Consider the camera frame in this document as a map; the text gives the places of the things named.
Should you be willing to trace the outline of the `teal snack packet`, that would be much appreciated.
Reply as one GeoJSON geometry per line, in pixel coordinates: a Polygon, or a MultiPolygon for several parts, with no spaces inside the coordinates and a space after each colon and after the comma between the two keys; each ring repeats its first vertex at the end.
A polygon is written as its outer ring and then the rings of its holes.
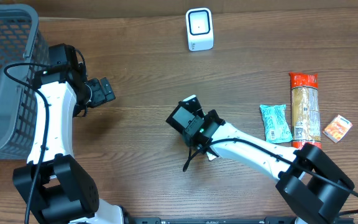
{"type": "Polygon", "coordinates": [[[280,144],[291,142],[292,133],[285,118],[286,105],[260,105],[260,112],[265,128],[265,140],[280,144]]]}

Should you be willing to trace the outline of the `orange long noodle packet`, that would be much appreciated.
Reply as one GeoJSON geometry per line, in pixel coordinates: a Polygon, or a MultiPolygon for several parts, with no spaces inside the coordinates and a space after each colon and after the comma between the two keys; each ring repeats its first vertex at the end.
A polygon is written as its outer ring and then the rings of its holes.
{"type": "Polygon", "coordinates": [[[318,101],[318,74],[290,72],[292,146],[305,143],[321,148],[321,123],[318,101]]]}

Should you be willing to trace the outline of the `small orange sachet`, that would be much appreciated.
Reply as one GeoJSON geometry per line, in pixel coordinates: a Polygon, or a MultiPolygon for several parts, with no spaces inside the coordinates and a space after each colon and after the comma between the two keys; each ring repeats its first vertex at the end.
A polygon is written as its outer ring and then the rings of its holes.
{"type": "Polygon", "coordinates": [[[337,115],[324,129],[323,133],[333,142],[339,142],[352,128],[352,123],[341,115],[337,115]]]}

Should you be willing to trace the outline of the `white tube with gold cap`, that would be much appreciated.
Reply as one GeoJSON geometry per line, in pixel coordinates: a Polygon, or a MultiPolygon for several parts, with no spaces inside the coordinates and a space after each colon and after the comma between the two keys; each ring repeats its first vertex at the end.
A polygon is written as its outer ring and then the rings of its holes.
{"type": "MultiPolygon", "coordinates": [[[[196,95],[190,95],[189,97],[185,98],[183,102],[185,103],[187,110],[194,116],[201,115],[203,117],[205,115],[196,95]]],[[[213,161],[217,158],[217,155],[215,155],[212,151],[207,151],[206,155],[209,161],[213,161]]]]}

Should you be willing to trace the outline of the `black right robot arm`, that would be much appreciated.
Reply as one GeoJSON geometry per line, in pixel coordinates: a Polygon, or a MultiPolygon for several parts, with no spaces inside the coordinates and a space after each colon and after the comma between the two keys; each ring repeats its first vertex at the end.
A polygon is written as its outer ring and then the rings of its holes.
{"type": "Polygon", "coordinates": [[[270,177],[305,223],[334,223],[354,189],[348,176],[318,147],[278,146],[246,134],[215,111],[180,108],[169,123],[197,154],[243,163],[270,177]]]}

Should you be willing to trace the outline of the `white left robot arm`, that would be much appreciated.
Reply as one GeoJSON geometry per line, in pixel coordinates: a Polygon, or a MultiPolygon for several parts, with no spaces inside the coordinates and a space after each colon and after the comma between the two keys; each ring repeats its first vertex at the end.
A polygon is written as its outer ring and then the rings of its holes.
{"type": "Polygon", "coordinates": [[[37,72],[37,117],[32,149],[13,183],[26,214],[39,223],[131,223],[124,209],[99,197],[95,181],[73,155],[78,102],[97,107],[115,98],[106,78],[87,80],[75,71],[37,72]]]}

